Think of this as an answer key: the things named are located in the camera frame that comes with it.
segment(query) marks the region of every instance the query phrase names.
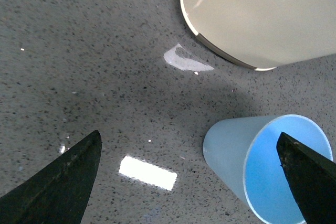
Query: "blue plastic cup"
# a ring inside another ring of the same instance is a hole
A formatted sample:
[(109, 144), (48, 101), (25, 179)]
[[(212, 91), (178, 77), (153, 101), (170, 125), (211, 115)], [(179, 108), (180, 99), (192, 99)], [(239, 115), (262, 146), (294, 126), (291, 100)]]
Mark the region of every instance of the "blue plastic cup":
[(331, 147), (322, 129), (300, 115), (220, 121), (205, 136), (204, 158), (264, 223), (304, 223), (280, 166), (276, 145), (281, 132), (332, 160)]

